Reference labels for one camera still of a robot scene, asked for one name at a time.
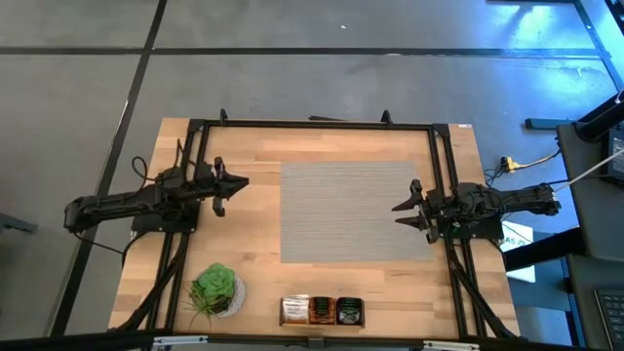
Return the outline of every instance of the wooden tabletop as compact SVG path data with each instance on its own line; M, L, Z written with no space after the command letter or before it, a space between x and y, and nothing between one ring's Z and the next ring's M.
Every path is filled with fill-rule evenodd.
M172 165L176 141L180 138L183 142L187 125L187 119L163 120L149 176ZM459 180L483 182L472 127L451 125L450 134ZM438 146L445 185L449 186L441 139ZM248 176L250 185L224 203L226 217L216 217L211 206L202 206L197 230L190 238L175 332L458 337L442 242L432 246L435 258L431 261L280 262L282 162L413 161L426 191L435 187L435 182L425 132L212 127L207 162L212 163L215 156L223 158L229 173ZM152 288L163 238L162 233L148 233L130 249L110 327L125 322ZM473 240L472 247L481 293L507 328L518 332L500 252L484 240ZM191 324L195 311L189 305L188 290L191 282L214 262L232 268L245 281L245 302L231 317L209 321L198 316ZM280 297L292 294L360 297L366 302L366 327L353 330L280 327ZM168 296L169 291L165 291L158 326L164 324ZM474 334L472 308L466 292L463 301L469 332Z

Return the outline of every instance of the succulent plant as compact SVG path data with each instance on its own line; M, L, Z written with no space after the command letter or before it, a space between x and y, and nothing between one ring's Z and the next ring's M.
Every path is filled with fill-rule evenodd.
M225 311L234 297L235 277L233 270L220 263L208 267L191 286L189 296L195 309L209 317Z

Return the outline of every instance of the gray cloth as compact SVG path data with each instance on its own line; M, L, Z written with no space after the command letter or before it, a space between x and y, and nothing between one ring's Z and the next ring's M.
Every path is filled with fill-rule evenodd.
M394 219L412 162L283 163L282 262L433 259L424 233Z

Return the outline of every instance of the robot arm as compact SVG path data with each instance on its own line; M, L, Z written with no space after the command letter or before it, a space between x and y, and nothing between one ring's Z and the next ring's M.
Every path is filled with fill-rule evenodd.
M503 215L529 211L536 215L556 215L561 208L553 189L539 184L520 190L500 191L477 183L459 183L445 197L438 189L422 197L420 181L414 179L409 187L409 199L392 211L417 208L416 216L396 221L427 231L432 244L440 237L502 239L500 219Z
M199 177L185 180L181 169L173 167L158 174L154 183L135 192L107 196L84 196L72 201L65 208L63 226L71 233L79 233L104 220L137 215L157 214L163 220L177 220L185 213L188 201L213 197L213 211L225 215L223 199L229 199L249 184L243 176L225 171L220 157L213 166L198 165Z

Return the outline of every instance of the concrete floor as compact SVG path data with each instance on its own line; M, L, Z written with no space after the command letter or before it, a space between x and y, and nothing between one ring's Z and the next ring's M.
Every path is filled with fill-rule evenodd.
M2 0L0 46L142 46L156 3ZM602 0L583 3L624 76L624 39L608 10ZM179 0L170 1L156 46L591 48L592 42L570 5ZM62 230L62 209L93 193L136 67L137 57L0 56L0 212L40 225L34 236L0 237L2 339L46 332L76 245ZM230 118L376 121L387 108L396 121L473 124L484 168L491 168L500 156L530 162L557 149L554 133L524 130L525 118L579 118L614 93L603 65L586 59L153 57L111 191L138 185L130 160L149 159L163 117L214 118L223 107ZM556 159L496 186L565 176ZM568 229L576 216L569 192L560 197L555 218L510 220L541 231ZM105 223L97 240L123 248L129 228L128 220ZM105 330L119 274L117 254L92 250L68 332ZM565 319L518 312L523 333L569 342L529 330L535 320L564 329Z

